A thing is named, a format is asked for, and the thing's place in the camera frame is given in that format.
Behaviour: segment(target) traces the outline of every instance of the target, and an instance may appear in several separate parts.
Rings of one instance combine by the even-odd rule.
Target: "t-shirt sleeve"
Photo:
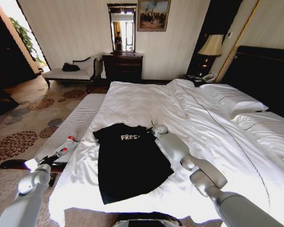
[[[93,132],[95,139],[100,142],[101,138],[103,137],[103,134],[105,133],[106,128],[100,129],[98,131]]]

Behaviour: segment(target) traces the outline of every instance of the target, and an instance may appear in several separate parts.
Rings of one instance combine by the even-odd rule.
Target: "patterned carpet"
[[[51,81],[48,89],[44,79],[38,78],[6,89],[20,104],[0,116],[0,163],[8,159],[33,158],[40,147],[55,132],[72,110],[86,96],[85,83]],[[92,93],[106,93],[105,88],[93,88]],[[17,184],[28,173],[26,170],[0,170],[0,215],[14,200]],[[43,194],[43,205],[38,227],[57,227],[47,211],[48,199],[53,188]],[[117,214],[90,210],[68,209],[66,226],[107,227],[115,223]],[[181,220],[189,227],[219,227],[221,221],[196,225],[190,218]]]

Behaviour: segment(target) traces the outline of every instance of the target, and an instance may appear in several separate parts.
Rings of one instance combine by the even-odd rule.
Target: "mirror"
[[[114,53],[135,53],[136,4],[107,4]]]

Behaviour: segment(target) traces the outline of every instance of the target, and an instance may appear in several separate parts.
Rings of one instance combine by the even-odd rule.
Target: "white bench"
[[[43,73],[42,76],[50,87],[50,80],[64,81],[83,81],[93,82],[101,76],[103,70],[102,55],[91,56],[81,61],[72,61],[72,64],[78,65],[80,70],[74,72],[65,72],[62,69],[52,69]]]
[[[77,133],[75,140],[80,141],[90,123],[98,113],[104,97],[105,94],[89,94],[85,96],[61,126],[38,150],[36,157],[41,160],[45,156],[52,156],[54,151],[66,141],[71,132]],[[73,152],[74,151],[67,153],[55,163],[69,162]]]

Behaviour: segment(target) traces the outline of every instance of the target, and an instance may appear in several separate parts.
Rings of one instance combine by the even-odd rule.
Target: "black headboard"
[[[284,50],[240,46],[221,83],[229,84],[284,117]]]

